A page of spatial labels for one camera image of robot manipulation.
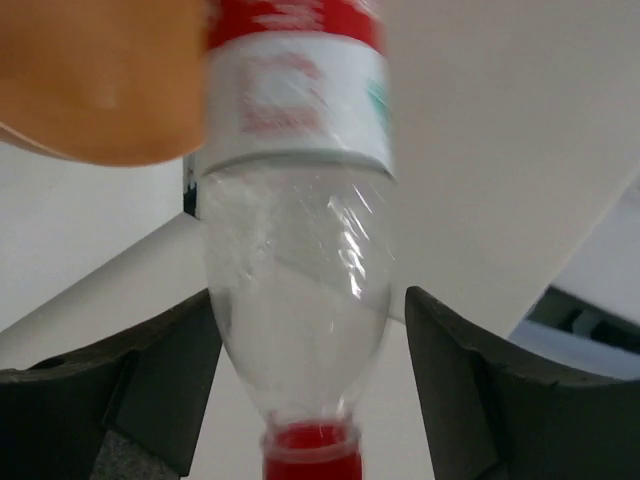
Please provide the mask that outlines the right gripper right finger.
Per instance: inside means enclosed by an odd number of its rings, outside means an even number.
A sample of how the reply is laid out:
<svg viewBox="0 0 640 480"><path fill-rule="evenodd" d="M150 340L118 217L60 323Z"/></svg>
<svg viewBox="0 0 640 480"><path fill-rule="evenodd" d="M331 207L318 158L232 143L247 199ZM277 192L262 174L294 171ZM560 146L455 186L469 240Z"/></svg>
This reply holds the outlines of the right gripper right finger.
<svg viewBox="0 0 640 480"><path fill-rule="evenodd" d="M405 324L435 478L638 478L638 381L527 351L419 287Z"/></svg>

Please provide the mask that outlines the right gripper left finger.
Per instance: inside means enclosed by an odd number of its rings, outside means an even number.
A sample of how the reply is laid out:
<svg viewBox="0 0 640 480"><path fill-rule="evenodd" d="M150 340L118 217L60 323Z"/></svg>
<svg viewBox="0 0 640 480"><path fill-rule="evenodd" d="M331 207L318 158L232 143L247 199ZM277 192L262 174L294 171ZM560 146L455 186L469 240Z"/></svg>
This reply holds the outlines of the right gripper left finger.
<svg viewBox="0 0 640 480"><path fill-rule="evenodd" d="M201 291L93 344L2 370L2 478L188 476L221 346Z"/></svg>

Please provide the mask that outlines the red label bottle red cap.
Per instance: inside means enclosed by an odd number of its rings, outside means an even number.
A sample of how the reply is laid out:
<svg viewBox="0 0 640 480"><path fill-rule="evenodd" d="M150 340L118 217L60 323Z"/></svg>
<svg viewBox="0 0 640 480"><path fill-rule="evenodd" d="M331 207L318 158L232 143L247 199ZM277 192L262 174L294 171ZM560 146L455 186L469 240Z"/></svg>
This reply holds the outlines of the red label bottle red cap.
<svg viewBox="0 0 640 480"><path fill-rule="evenodd" d="M214 1L198 153L211 303L267 479L359 479L353 415L392 287L387 62L373 1Z"/></svg>

